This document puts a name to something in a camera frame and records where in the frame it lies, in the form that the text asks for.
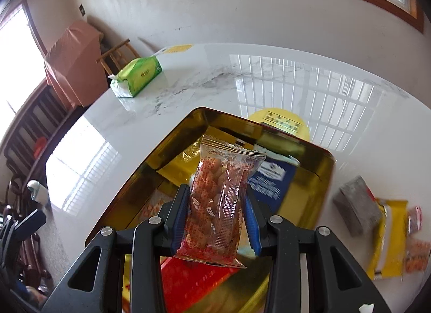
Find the red foil snack packet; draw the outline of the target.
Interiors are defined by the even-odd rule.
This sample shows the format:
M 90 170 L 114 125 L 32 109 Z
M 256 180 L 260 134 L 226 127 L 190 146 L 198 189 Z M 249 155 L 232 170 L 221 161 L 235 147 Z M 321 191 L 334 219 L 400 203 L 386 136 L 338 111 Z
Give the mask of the red foil snack packet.
M 166 312 L 185 312 L 239 268 L 168 258 L 161 264 Z

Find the green tissue pack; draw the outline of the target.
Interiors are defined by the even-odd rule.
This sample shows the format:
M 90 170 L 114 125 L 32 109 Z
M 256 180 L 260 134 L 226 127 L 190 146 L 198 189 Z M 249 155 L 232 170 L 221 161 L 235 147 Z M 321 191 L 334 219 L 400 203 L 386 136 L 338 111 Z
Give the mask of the green tissue pack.
M 118 98 L 134 98 L 162 72 L 155 56 L 130 61 L 117 75 L 110 75 L 110 88 Z

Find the dark seaweed snack packet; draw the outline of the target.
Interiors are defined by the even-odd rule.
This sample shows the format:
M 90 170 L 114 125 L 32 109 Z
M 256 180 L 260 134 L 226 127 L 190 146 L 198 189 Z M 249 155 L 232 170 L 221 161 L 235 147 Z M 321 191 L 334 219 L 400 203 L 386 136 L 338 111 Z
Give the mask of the dark seaweed snack packet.
M 362 176 L 339 187 L 332 202 L 352 237 L 360 237 L 374 229 L 383 212 Z

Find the clear orange snack bag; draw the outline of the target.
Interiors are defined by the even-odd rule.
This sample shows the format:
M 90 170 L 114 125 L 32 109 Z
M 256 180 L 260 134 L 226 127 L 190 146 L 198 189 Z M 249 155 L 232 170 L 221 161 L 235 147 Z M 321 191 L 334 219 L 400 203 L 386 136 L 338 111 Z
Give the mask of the clear orange snack bag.
M 248 178 L 266 154 L 205 134 L 192 181 L 183 240 L 176 256 L 208 265 L 243 268 L 236 259 Z

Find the pink covered cabinet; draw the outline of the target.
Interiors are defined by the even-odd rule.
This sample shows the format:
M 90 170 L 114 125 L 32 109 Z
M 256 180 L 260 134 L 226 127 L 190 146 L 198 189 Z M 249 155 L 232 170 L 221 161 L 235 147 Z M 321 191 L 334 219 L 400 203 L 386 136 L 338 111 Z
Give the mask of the pink covered cabinet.
M 44 57 L 47 84 L 63 106 L 73 109 L 93 104 L 108 89 L 102 55 L 103 34 L 83 20 L 72 23 Z

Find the clear twisted snack bag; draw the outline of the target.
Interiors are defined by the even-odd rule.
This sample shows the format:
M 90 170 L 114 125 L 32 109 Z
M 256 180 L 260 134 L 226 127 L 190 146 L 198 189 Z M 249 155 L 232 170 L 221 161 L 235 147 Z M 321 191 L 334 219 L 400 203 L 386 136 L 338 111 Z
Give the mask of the clear twisted snack bag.
M 430 258 L 430 242 L 409 238 L 406 243 L 404 272 L 424 272 Z

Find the large yellow snack packet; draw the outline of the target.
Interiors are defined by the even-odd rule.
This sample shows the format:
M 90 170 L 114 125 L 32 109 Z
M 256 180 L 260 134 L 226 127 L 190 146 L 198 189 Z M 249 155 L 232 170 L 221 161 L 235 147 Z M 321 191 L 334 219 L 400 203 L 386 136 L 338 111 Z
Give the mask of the large yellow snack packet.
M 159 169 L 158 174 L 178 187 L 181 184 L 189 184 L 200 162 L 200 142 L 201 139 L 198 139 L 189 145 L 165 167 Z

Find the round yellow sticker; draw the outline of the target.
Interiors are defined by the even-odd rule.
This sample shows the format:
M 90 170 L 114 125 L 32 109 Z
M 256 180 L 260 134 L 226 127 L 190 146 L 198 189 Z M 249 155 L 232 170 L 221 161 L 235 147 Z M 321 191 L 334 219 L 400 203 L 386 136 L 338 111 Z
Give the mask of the round yellow sticker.
M 276 107 L 265 108 L 249 115 L 249 120 L 274 127 L 300 139 L 309 141 L 310 131 L 306 123 L 298 115 Z

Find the small wooden stool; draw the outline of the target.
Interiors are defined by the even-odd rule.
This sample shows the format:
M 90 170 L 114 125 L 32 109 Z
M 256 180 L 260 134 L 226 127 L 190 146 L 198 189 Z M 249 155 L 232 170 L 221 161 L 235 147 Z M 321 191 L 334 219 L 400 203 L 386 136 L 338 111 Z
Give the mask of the small wooden stool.
M 139 57 L 137 50 L 130 44 L 130 39 L 126 39 L 104 52 L 96 63 L 102 66 L 107 75 L 116 75 L 129 62 Z

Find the gold toffee tin box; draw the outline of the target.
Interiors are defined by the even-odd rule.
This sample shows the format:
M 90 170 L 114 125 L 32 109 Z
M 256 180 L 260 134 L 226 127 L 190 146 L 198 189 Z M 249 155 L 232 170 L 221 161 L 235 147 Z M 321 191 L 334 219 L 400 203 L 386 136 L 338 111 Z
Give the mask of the gold toffee tin box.
M 295 157 L 300 166 L 278 214 L 301 228 L 315 228 L 329 189 L 334 156 L 313 143 L 248 118 L 198 107 L 180 121 L 149 153 L 123 184 L 97 221 L 87 239 L 109 226 L 116 231 L 134 228 L 145 202 L 156 190 L 177 191 L 178 186 L 158 174 L 179 153 L 205 134 L 251 149 L 265 147 Z M 200 299 L 188 312 L 260 312 L 267 294 L 270 262 L 255 259 L 246 233 L 241 234 L 239 259 L 245 269 L 233 274 Z

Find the dark wooden bench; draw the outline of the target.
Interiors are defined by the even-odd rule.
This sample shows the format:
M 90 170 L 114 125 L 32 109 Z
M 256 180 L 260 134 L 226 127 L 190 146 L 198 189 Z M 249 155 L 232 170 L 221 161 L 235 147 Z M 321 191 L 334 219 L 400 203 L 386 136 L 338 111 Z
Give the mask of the dark wooden bench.
M 6 188 L 16 177 L 24 188 L 29 180 L 46 182 L 45 165 L 64 135 L 85 113 L 78 105 L 67 109 L 47 83 L 32 91 L 12 120 L 1 141 L 1 201 L 6 201 Z

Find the pink wrapped candy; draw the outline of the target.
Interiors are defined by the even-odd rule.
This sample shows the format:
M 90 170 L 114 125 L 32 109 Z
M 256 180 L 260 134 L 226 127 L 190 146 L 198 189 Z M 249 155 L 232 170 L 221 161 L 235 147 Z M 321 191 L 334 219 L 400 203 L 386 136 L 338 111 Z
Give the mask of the pink wrapped candy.
M 422 208 L 411 207 L 407 212 L 407 232 L 409 236 L 418 233 L 422 229 Z

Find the blue soda cracker packet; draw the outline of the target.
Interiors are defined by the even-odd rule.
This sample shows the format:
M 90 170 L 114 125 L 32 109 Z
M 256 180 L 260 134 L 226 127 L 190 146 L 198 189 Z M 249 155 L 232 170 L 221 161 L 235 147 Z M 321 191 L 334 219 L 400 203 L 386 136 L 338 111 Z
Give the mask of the blue soda cracker packet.
M 254 145 L 254 150 L 265 153 L 265 160 L 248 178 L 248 184 L 256 199 L 267 204 L 276 213 L 287 195 L 300 162 L 291 155 L 274 153 L 259 145 Z

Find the sesame brittle block packet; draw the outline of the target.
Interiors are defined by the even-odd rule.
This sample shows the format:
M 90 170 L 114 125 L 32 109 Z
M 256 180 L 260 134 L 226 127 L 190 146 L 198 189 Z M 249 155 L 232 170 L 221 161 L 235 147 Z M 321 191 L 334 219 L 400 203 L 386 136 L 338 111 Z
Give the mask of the sesame brittle block packet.
M 173 191 L 161 191 L 156 189 L 140 210 L 138 220 L 141 222 L 157 215 L 162 206 L 167 202 L 171 202 L 174 196 L 175 193 Z

